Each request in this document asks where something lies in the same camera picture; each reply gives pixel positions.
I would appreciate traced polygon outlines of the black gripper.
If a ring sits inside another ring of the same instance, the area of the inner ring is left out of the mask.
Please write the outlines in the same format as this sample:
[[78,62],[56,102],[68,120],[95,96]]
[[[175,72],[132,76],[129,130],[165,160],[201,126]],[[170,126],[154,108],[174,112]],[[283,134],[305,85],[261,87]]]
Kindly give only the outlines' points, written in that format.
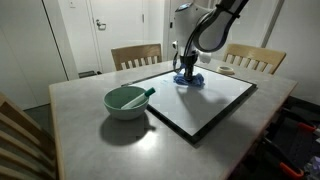
[[193,66],[196,63],[198,58],[197,54],[193,54],[191,56],[181,56],[180,57],[180,62],[181,62],[181,67],[184,69],[184,79],[186,81],[192,82],[194,79],[194,76],[191,75],[193,72]]

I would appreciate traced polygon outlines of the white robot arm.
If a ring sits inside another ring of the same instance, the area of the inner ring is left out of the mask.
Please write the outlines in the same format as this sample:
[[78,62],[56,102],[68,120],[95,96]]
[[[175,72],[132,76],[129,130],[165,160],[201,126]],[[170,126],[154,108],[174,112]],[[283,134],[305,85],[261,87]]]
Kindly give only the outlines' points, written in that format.
[[232,24],[248,1],[221,0],[212,9],[195,2],[180,5],[174,12],[174,71],[184,70],[183,78],[191,81],[199,54],[216,52],[223,47]]

